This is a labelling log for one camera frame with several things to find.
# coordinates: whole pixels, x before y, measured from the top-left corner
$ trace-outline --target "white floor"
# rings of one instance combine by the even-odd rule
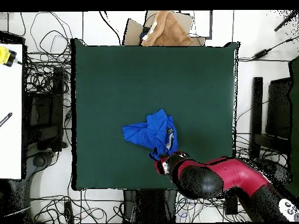
[[[293,21],[282,27],[279,31],[274,32],[274,28],[284,19],[289,11],[282,12],[277,10],[214,10],[213,11],[213,39],[206,41],[206,46],[224,46],[231,41],[241,42],[239,49],[239,57],[250,58],[258,51],[264,48],[270,48],[282,41],[299,35],[298,23]],[[57,12],[59,18],[65,23],[68,23],[73,37],[83,39],[87,45],[118,45],[118,39],[109,29],[109,27],[101,19],[98,12],[84,12],[84,25],[82,26],[82,12]],[[37,51],[30,30],[36,43],[39,44],[43,36],[52,29],[63,33],[63,29],[56,19],[49,13],[41,13],[37,15],[36,22],[32,26],[36,13],[23,13],[24,22],[26,25],[26,45],[28,52]],[[132,18],[136,22],[144,23],[144,11],[138,12],[107,12],[110,25],[117,30],[120,39],[123,39],[123,33],[128,18]],[[7,30],[7,20],[0,17],[0,30]],[[196,23],[198,30],[200,25],[206,23]],[[66,34],[71,38],[71,33],[67,25],[64,24]],[[9,18],[9,31],[16,34],[24,32],[23,23],[20,18],[20,13],[11,13]],[[42,47],[49,49],[54,36],[57,33],[51,33],[47,39],[42,42]],[[53,47],[54,53],[61,52],[65,47],[65,41],[56,37]],[[266,60],[291,60],[299,55],[299,41],[282,44],[271,51],[263,59]],[[289,76],[287,62],[277,61],[255,61],[255,62],[240,62],[238,67],[238,109],[237,115],[251,107],[251,86],[252,78],[262,76],[264,81],[263,100],[267,100],[267,87],[271,80],[285,78]],[[249,132],[250,112],[244,114],[238,121],[237,132]],[[53,195],[67,195],[67,187],[71,175],[71,148],[64,149],[60,153],[58,162],[44,171],[37,173],[33,179],[31,187],[31,198],[52,197]],[[80,200],[80,192],[69,190],[70,196],[73,199]],[[123,200],[121,190],[87,190],[86,199],[89,200]],[[32,212],[35,215],[38,213],[48,201],[33,201]],[[106,211],[107,217],[114,215],[113,206],[119,206],[119,202],[96,202],[88,201],[91,208],[102,208]],[[80,212],[78,207],[74,207],[74,213]],[[189,222],[187,210],[181,210],[178,222]],[[196,218],[195,222],[222,222],[222,217],[214,207],[200,206],[194,211],[200,212],[200,220]],[[94,212],[98,218],[103,216],[101,211]],[[40,219],[48,219],[48,216],[42,215]],[[83,223],[94,222],[90,217],[84,219]],[[111,223],[121,222],[121,218],[115,217]]]

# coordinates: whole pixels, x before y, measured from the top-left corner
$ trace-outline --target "green table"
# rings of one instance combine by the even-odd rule
[[[179,150],[231,156],[237,43],[226,47],[84,46],[71,40],[73,188],[175,188],[122,126],[164,109]]]

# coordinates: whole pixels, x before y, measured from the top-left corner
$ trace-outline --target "white cable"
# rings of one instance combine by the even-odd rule
[[[15,213],[11,213],[11,214],[9,214],[9,215],[6,215],[6,216],[15,215],[15,214],[21,213],[21,212],[23,212],[23,211],[26,211],[26,210],[28,210],[28,209],[30,209],[30,208],[31,208],[31,206],[29,206],[29,207],[28,207],[28,208],[26,208],[26,209],[21,209],[20,211],[17,211],[17,212],[15,212]]]

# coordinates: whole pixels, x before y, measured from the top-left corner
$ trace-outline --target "crumpled fabric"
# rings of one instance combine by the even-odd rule
[[[127,142],[152,149],[149,156],[155,160],[159,160],[161,155],[171,155],[178,149],[172,116],[167,116],[163,109],[147,115],[147,122],[124,126],[123,135]]]

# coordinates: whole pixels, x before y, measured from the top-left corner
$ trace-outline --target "cardboard box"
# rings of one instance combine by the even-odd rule
[[[140,44],[140,34],[143,31],[143,26],[139,23],[128,19],[127,26],[124,31],[124,46],[138,46]]]
[[[191,37],[193,42],[189,46],[204,46],[204,43],[206,42],[205,37]]]

